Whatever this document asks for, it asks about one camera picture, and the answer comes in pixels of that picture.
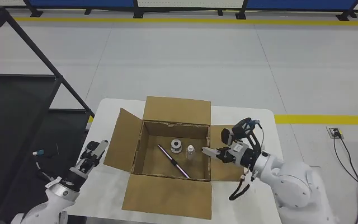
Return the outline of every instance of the blue connector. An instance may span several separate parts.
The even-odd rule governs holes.
[[[44,150],[37,150],[36,152],[32,153],[34,156],[42,156],[44,154]]]

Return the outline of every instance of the black frame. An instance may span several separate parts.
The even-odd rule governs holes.
[[[48,60],[44,53],[36,46],[36,44],[31,40],[31,38],[25,33],[25,31],[20,27],[20,25],[14,20],[10,13],[0,6],[0,27],[7,22],[17,34],[24,40],[24,42],[31,48],[31,50],[41,59],[41,61],[53,72],[52,74],[0,74],[0,79],[28,79],[31,81],[38,80],[49,80],[53,81],[53,86],[50,92],[50,95],[46,97],[43,105],[41,105],[39,113],[32,120],[29,127],[29,132],[23,136],[21,142],[19,154],[15,157],[14,163],[10,169],[10,172],[6,175],[5,179],[8,183],[8,188],[13,184],[13,180],[16,177],[18,172],[18,164],[21,164],[21,161],[24,158],[29,146],[32,144],[33,139],[35,138],[37,131],[41,127],[41,124],[47,113],[51,112],[52,109],[49,109],[51,103],[53,102],[55,95],[57,94],[59,87],[63,84],[67,90],[76,98],[76,100],[84,107],[86,114],[89,116],[95,117],[94,112],[87,106],[87,104],[81,99],[81,97],[75,92],[72,86],[66,81],[66,79],[61,75],[61,73],[54,67],[54,65]],[[0,201],[3,201],[6,197],[7,190],[1,189],[0,191]]]
[[[206,7],[139,7],[138,0],[133,0],[132,7],[86,7],[86,6],[32,6],[29,0],[23,0],[26,6],[6,6],[6,8],[28,8],[31,11],[30,17],[40,17],[42,11],[38,11],[38,8],[41,9],[84,9],[85,15],[89,15],[92,10],[108,10],[108,11],[124,11],[124,12],[133,12],[133,18],[143,18],[145,12],[178,12],[178,11],[205,11],[205,10],[216,10],[218,16],[223,15],[225,10],[239,10],[239,13],[236,13],[236,19],[245,20],[245,11],[288,11],[288,12],[342,12],[341,15],[337,15],[337,18],[341,21],[348,21],[347,18],[349,15],[352,18],[356,18],[354,8],[358,5],[358,0],[356,0],[353,5],[348,10],[335,9],[335,10],[308,10],[308,9],[292,9],[292,8],[247,8],[249,0],[244,0],[241,8],[206,8]]]
[[[15,21],[15,19],[10,15],[10,13],[3,7],[0,7],[0,24],[3,25],[7,22],[17,34],[24,40],[24,42],[31,48],[31,50],[41,59],[41,61],[50,69],[54,76],[63,84],[67,90],[76,98],[76,100],[83,106],[83,108],[90,113],[94,118],[95,114],[87,106],[87,104],[82,100],[82,98],[76,93],[72,86],[67,82],[67,80],[61,75],[61,73],[55,68],[55,66],[48,60],[45,54],[37,47],[37,45],[31,40],[31,38],[25,33],[21,26]]]
[[[352,18],[357,18],[357,15],[355,15],[354,13],[354,8],[357,6],[357,4],[358,4],[358,0],[356,0],[348,10],[344,11],[340,15],[337,15],[336,17],[340,21],[349,21],[348,16],[351,16]]]

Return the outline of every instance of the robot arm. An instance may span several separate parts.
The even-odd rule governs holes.
[[[108,141],[90,142],[80,157],[80,161],[71,167],[64,178],[46,185],[48,201],[31,209],[26,214],[15,216],[11,224],[66,224],[67,213],[63,209],[74,205],[79,190],[88,178],[91,170],[97,166],[108,146]]]
[[[284,162],[262,151],[253,133],[255,125],[262,129],[260,121],[251,118],[241,120],[231,130],[223,129],[222,142],[228,146],[218,149],[204,147],[202,152],[223,163],[233,162],[247,168],[252,172],[251,182],[259,178],[268,184],[283,224],[335,223],[321,177],[303,162]],[[242,141],[243,138],[247,138],[252,148]],[[245,175],[230,200],[237,199],[249,189],[248,184],[237,193]]]

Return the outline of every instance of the cardboard box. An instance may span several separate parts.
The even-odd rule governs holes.
[[[104,164],[131,173],[122,209],[211,219],[211,181],[238,181],[243,173],[243,169],[211,160],[201,152],[202,147],[223,146],[223,127],[232,125],[211,125],[208,101],[147,97],[143,120],[121,109]],[[175,138],[183,145],[178,154],[170,150]],[[171,164],[157,144],[190,179]],[[190,144],[196,153],[193,160],[186,158]]]

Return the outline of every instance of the electrical outlet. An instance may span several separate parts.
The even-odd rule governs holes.
[[[330,136],[330,138],[334,139],[334,129],[338,129],[338,131],[341,133],[341,136],[342,136],[342,139],[345,139],[344,136],[343,136],[343,133],[342,133],[342,130],[340,130],[339,127],[326,127],[327,128],[327,131],[328,131],[328,134]]]

